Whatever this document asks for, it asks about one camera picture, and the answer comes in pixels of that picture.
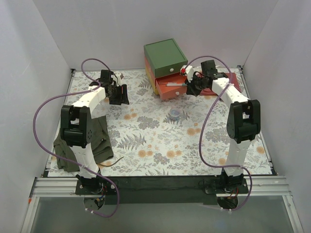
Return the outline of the green drawer box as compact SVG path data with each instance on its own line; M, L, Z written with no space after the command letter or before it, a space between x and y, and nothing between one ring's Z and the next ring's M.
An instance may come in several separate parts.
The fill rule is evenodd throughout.
M144 55L155 78L179 73L182 66L188 63L173 38L144 45Z

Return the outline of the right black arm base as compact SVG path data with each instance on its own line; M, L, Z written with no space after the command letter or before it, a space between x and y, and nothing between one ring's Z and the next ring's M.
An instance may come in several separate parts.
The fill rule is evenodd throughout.
M249 189L244 175L227 176L226 173L208 177L201 183L207 194L227 194L238 191L239 194L247 194Z

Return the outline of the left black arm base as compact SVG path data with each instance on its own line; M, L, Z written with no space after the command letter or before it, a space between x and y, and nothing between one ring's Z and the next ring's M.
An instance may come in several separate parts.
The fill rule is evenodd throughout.
M85 178L80 175L75 176L78 181L76 184L76 195L116 195L118 182L109 178L96 176L93 178Z

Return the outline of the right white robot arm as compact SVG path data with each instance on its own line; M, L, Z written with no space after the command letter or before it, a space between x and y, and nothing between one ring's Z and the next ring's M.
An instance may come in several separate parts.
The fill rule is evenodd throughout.
M260 133L260 102L244 96L233 84L233 73L219 72L215 65L215 57L201 63L201 72L187 64L180 69L181 75L187 79L186 93L198 96L204 89L210 89L229 108L226 130L230 138L229 154L225 165L220 168L223 176L220 188L233 192L238 182L234 177L243 174L247 150L256 135Z

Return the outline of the red drawer box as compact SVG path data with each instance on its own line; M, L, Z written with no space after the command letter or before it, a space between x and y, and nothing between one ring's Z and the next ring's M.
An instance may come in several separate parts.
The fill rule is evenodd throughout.
M185 83L186 78L184 76L181 76L180 74L176 73L168 76L163 76L160 78L155 78L146 57L144 58L144 62L145 68L147 68L148 71L151 72L153 79L155 79L155 85L159 92L159 96L162 100L176 98L177 96L186 93L187 91L186 86L167 87L165 85L167 83Z

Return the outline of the teal capped white marker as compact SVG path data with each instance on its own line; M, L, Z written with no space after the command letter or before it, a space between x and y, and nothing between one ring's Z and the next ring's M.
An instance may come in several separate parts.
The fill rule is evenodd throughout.
M167 87L187 86L185 83L167 83Z

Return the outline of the clear jar of paperclips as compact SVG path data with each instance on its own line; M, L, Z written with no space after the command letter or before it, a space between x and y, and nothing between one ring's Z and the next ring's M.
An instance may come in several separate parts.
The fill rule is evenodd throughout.
M177 121L180 117L181 111L178 108L171 108L169 111L169 118L172 121Z

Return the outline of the yellow drawer box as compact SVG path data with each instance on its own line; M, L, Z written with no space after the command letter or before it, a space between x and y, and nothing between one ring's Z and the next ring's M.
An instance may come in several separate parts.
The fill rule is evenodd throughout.
M159 95L159 92L158 92L158 90L156 88L155 79L153 79L151 72L149 72L147 68L145 69L145 72L146 72L146 75L147 75L147 77L148 77L148 79L150 81L150 84L151 84L151 87L152 87L154 93L156 95Z

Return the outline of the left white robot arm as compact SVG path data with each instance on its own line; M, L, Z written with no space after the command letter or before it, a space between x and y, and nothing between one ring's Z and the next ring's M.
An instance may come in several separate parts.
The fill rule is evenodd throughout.
M95 135L92 112L101 101L108 98L111 105L129 104L127 85L122 83L120 71L102 70L100 78L92 82L84 93L72 105L61 108L60 137L72 149L80 166L82 178L89 179L87 189L92 194L103 190L103 181L96 178L99 173L91 149L91 140Z

